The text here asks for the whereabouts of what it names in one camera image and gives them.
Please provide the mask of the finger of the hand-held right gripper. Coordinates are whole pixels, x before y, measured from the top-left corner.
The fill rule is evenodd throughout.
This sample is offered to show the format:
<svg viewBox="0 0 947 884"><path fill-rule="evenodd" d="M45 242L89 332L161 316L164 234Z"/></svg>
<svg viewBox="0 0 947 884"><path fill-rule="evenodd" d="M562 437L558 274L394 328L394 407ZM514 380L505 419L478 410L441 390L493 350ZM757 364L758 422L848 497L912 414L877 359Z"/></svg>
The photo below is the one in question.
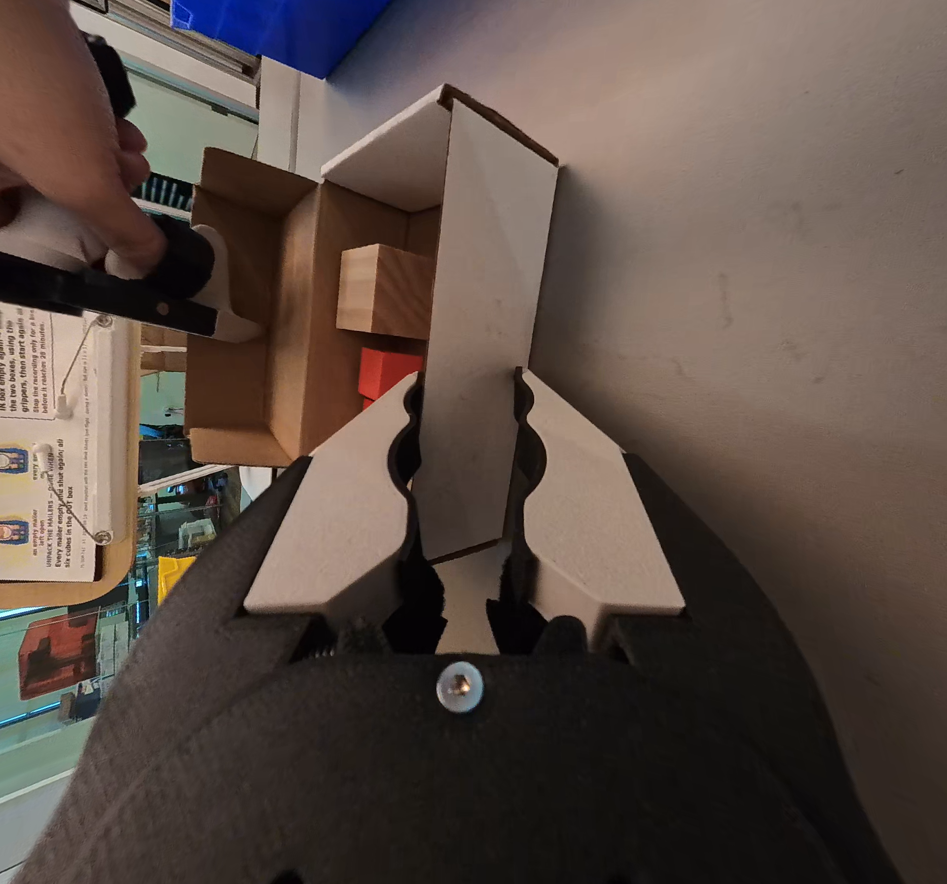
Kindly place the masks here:
<svg viewBox="0 0 947 884"><path fill-rule="evenodd" d="M191 232L203 238L214 254L209 279L203 288L188 300L214 310L215 330L211 336L231 344L253 341L262 334L262 326L237 314L231 296L231 256L225 239L209 225L192 224Z"/></svg>

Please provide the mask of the printed instruction sheet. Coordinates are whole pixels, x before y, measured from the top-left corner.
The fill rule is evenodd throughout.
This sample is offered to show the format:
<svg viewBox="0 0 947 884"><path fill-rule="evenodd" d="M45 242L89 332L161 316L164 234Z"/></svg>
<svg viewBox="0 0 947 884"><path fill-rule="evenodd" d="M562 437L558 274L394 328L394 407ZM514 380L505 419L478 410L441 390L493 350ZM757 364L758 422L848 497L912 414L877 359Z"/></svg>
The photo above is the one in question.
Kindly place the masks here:
<svg viewBox="0 0 947 884"><path fill-rule="evenodd" d="M1 307L1 577L90 582L112 533L96 360L111 333L89 317Z"/></svg>

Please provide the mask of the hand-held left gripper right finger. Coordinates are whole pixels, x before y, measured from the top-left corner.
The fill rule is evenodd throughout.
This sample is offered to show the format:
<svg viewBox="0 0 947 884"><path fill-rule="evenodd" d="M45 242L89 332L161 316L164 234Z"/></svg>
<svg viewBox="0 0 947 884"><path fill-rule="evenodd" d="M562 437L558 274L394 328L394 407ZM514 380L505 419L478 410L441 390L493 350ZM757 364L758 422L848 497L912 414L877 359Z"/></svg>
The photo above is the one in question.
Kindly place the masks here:
<svg viewBox="0 0 947 884"><path fill-rule="evenodd" d="M516 442L499 594L501 653L530 653L568 616L598 646L613 618L678 617L684 595L620 446L525 368L513 373Z"/></svg>

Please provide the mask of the plain wooden cube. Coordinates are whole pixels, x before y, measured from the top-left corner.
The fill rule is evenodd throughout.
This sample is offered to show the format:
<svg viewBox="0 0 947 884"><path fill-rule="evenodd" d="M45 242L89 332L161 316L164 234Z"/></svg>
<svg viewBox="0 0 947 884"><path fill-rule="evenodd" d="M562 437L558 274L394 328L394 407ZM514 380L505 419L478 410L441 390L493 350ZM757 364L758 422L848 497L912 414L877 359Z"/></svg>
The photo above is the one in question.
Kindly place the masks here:
<svg viewBox="0 0 947 884"><path fill-rule="evenodd" d="M343 251L336 327L427 341L435 271L432 257L385 244Z"/></svg>

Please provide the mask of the yellow plastic bin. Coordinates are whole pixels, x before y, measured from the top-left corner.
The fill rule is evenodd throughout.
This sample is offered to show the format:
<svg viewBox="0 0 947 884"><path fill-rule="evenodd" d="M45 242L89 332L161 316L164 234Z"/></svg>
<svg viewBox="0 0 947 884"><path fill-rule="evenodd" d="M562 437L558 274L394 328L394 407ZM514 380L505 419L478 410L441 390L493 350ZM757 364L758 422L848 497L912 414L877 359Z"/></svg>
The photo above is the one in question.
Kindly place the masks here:
<svg viewBox="0 0 947 884"><path fill-rule="evenodd" d="M157 604L162 605L171 590L196 560L196 555L161 556L157 565Z"/></svg>

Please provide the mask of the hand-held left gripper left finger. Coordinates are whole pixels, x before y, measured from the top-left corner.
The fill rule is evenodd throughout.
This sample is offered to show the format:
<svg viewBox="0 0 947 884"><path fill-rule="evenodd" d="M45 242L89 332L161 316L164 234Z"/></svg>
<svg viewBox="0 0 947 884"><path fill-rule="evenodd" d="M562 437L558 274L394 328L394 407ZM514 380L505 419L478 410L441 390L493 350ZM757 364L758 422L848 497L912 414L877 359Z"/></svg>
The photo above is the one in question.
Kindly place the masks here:
<svg viewBox="0 0 947 884"><path fill-rule="evenodd" d="M304 474L243 608L318 616L335 635L363 621L395 651L435 651L444 588L423 553L423 374L396 383L303 458Z"/></svg>

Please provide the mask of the white cardboard box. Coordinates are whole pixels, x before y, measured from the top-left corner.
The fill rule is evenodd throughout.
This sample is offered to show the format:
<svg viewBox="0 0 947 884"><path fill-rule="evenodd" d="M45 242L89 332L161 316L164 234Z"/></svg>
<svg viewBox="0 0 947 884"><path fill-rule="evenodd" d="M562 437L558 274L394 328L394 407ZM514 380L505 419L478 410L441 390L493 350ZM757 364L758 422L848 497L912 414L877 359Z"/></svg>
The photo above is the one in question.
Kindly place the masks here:
<svg viewBox="0 0 947 884"><path fill-rule="evenodd" d="M321 182L207 147L192 224L230 254L233 309L263 334L188 335L183 427L203 464L287 466L361 413L371 334L336 324L342 255L383 244L431 261L422 337L421 466L413 492L426 557L503 533L516 427L559 162L502 115L443 85L351 145Z"/></svg>

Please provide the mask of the person's right hand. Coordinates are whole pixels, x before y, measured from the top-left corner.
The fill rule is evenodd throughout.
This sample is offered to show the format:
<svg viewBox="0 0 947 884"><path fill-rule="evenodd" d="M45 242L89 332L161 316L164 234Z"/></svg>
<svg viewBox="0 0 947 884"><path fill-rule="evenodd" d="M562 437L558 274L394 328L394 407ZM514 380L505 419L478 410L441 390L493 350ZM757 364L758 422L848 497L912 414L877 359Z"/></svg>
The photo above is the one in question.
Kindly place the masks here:
<svg viewBox="0 0 947 884"><path fill-rule="evenodd" d="M132 193L147 141L116 119L69 0L1 0L2 225L30 187L70 211L136 278L167 248Z"/></svg>

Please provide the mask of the red tool case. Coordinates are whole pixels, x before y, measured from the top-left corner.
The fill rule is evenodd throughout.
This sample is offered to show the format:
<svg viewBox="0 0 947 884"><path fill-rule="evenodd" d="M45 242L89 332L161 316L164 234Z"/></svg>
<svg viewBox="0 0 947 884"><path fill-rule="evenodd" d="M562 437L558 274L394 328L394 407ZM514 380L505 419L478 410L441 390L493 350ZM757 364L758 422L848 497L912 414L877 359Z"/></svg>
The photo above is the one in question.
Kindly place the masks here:
<svg viewBox="0 0 947 884"><path fill-rule="evenodd" d="M96 608L29 623L18 650L21 701L76 686L97 676Z"/></svg>

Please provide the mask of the white stand rod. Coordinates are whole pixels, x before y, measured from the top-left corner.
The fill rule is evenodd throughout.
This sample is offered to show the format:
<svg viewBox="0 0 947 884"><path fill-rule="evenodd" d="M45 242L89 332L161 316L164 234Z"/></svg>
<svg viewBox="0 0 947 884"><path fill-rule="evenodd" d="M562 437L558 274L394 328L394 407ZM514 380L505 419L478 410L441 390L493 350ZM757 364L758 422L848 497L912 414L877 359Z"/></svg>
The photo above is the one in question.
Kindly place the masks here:
<svg viewBox="0 0 947 884"><path fill-rule="evenodd" d="M139 484L138 498L156 495L159 491L187 484L238 468L235 464L203 464L147 483Z"/></svg>

